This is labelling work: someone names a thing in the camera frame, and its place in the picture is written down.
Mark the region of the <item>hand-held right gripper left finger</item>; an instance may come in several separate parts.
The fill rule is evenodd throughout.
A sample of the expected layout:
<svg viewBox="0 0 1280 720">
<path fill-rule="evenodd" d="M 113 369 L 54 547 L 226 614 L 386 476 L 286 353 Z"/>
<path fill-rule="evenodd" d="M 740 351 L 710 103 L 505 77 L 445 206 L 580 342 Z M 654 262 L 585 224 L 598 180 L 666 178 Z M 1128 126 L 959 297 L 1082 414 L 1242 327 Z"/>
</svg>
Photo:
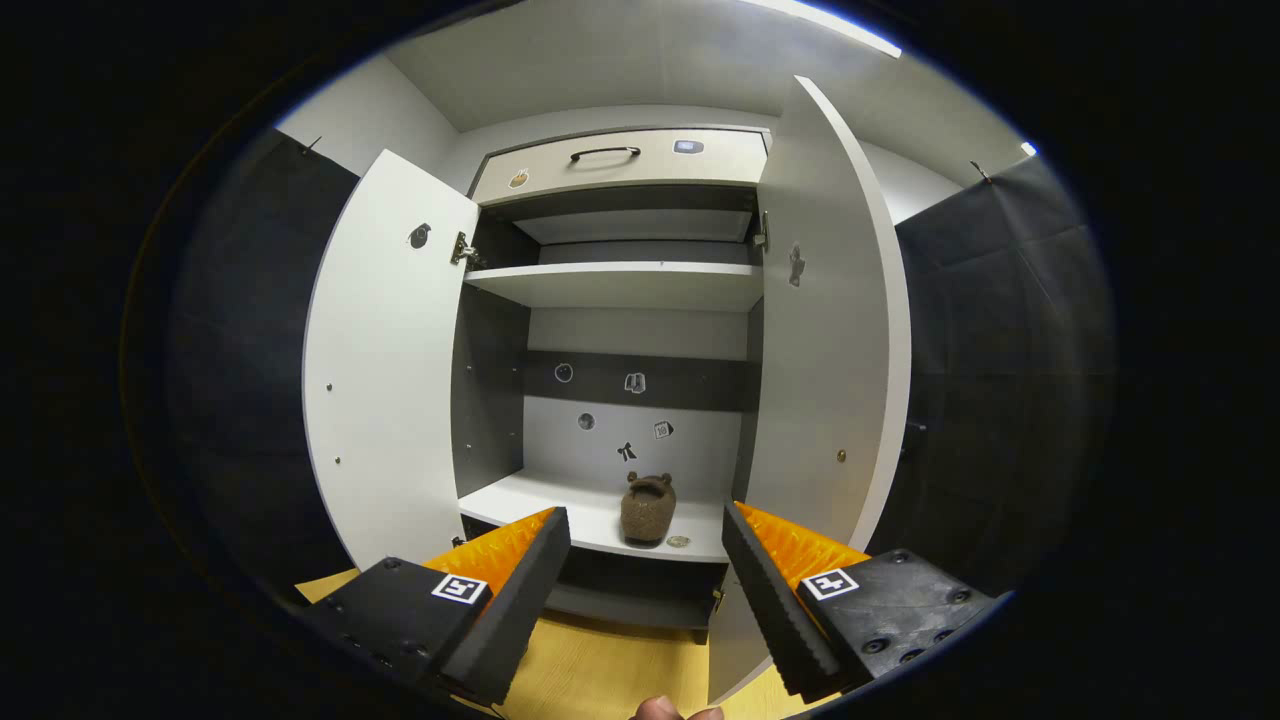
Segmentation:
<svg viewBox="0 0 1280 720">
<path fill-rule="evenodd" d="M 502 705 L 570 541 L 567 509 L 548 507 L 426 562 L 387 556 L 300 620 L 397 685 Z"/>
</svg>

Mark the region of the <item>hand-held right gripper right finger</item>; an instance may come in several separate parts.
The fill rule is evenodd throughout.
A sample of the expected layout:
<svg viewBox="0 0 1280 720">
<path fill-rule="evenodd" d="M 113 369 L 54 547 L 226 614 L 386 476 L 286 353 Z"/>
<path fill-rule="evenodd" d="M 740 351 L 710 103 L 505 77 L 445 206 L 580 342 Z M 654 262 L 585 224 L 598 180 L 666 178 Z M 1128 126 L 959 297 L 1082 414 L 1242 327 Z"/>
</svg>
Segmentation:
<svg viewBox="0 0 1280 720">
<path fill-rule="evenodd" d="M 739 501 L 722 544 L 785 689 L 805 701 L 895 675 L 1001 605 L 914 551 L 870 556 Z"/>
</svg>

